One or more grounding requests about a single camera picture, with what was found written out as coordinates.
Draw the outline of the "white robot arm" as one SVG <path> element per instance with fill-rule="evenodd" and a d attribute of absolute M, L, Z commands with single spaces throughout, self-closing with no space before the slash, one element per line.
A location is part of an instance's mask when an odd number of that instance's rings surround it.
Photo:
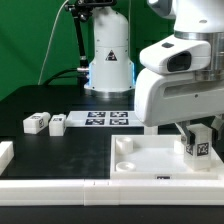
<path fill-rule="evenodd" d="M 95 56 L 85 89 L 108 97 L 134 90 L 134 111 L 148 127 L 224 114 L 224 0 L 147 0 L 174 33 L 141 50 L 134 76 L 127 24 L 111 7 L 93 10 Z"/>

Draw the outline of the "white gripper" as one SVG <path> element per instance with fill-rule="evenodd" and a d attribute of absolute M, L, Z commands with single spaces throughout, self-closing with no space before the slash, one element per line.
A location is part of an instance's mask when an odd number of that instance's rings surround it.
<path fill-rule="evenodd" d="M 181 142 L 192 145 L 188 120 L 224 113 L 224 80 L 196 81 L 193 72 L 159 75 L 143 69 L 136 81 L 134 111 L 148 127 L 176 123 Z M 224 117 L 215 116 L 211 128 L 213 139 L 220 140 Z"/>

